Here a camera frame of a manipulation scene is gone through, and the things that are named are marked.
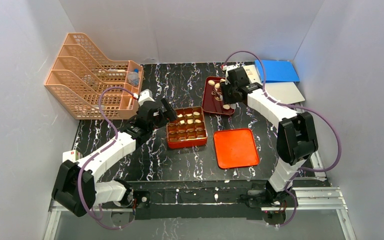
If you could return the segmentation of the orange box lid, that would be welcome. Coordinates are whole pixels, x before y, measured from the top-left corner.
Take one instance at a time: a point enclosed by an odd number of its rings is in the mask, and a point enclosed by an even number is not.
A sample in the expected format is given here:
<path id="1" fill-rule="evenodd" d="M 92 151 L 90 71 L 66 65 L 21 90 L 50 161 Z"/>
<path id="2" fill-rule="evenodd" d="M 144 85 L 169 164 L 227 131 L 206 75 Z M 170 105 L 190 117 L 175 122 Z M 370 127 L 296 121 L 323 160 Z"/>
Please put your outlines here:
<path id="1" fill-rule="evenodd" d="M 216 131 L 213 141 L 221 169 L 253 167 L 260 163 L 254 135 L 249 128 Z"/>

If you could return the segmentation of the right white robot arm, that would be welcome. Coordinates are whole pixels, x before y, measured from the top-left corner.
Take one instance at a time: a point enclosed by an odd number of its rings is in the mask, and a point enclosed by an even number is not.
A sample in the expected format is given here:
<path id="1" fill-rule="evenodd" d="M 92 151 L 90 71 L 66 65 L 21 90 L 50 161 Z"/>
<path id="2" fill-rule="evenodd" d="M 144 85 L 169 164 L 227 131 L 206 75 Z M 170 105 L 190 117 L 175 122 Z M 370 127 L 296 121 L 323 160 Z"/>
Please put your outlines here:
<path id="1" fill-rule="evenodd" d="M 291 194 L 300 168 L 318 150 L 313 116 L 283 106 L 267 93 L 264 84 L 251 81 L 243 67 L 226 70 L 220 90 L 224 104 L 243 102 L 277 130 L 278 161 L 260 196 L 264 204 L 282 203 Z"/>

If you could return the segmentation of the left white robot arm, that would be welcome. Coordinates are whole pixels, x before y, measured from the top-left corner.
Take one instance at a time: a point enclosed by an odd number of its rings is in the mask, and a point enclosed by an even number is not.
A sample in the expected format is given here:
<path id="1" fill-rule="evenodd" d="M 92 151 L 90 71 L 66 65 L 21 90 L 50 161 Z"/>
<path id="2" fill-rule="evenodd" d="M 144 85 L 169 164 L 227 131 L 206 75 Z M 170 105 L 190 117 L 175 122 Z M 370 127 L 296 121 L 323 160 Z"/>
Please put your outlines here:
<path id="1" fill-rule="evenodd" d="M 162 98 L 141 100 L 132 118 L 100 148 L 79 160 L 66 159 L 59 167 L 51 198 L 77 217 L 108 202 L 123 202 L 133 191 L 123 180 L 100 182 L 101 176 L 119 160 L 142 147 L 154 130 L 176 120 L 177 113 Z"/>

